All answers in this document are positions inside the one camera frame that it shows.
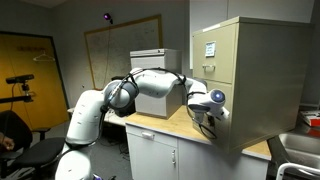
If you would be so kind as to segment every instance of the black office chair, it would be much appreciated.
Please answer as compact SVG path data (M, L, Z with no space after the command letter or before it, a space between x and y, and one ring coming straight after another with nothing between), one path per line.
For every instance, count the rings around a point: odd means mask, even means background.
M41 175L44 166L52 164L62 151L65 138L55 137L45 139L45 133L50 128L31 131L25 122L13 111L0 112L0 131L15 142L12 151L2 148L0 152L1 178L5 178L22 168L34 168L28 175ZM33 132L40 133L40 141L31 146Z

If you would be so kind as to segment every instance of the ceiling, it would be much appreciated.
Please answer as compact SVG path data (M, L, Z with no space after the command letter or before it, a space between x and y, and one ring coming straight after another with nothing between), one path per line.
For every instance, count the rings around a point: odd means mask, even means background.
M20 1L46 7L46 8L53 8L59 4L64 3L67 0L20 0Z

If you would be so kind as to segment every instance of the white robotic arm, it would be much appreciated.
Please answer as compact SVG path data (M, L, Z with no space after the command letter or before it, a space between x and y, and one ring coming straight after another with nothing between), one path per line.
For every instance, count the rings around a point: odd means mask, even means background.
M110 82L102 91L89 90L81 95L72 115L56 179L98 178L91 172L89 156L91 146L100 136L101 123L109 108L125 109L139 93L155 98L164 97L174 85L185 87L187 107L194 112L191 118L196 123L201 124L204 115L219 120L228 118L229 112L223 107L224 93L220 90L207 92L204 81L161 68L135 68L123 80Z

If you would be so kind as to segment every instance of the drawer handle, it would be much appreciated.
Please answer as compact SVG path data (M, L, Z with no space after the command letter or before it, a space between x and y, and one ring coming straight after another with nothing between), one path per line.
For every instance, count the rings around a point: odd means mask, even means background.
M142 132L142 137L146 139L153 140L154 139L154 134L148 133L148 132Z
M212 71L214 71L216 69L216 66L211 64L202 64L202 68L204 71L207 71L207 68L212 68Z
M172 151L172 164L176 164L176 151L175 150L173 150Z

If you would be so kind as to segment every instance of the wooden countertop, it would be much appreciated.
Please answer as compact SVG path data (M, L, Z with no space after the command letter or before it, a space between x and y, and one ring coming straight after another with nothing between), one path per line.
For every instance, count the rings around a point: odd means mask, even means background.
M148 128L162 133L170 134L205 144L211 142L193 128L192 120L188 116L186 106L181 106L169 119L146 116L134 113L125 118L126 124ZM242 153L271 160L271 153L266 141L242 150Z

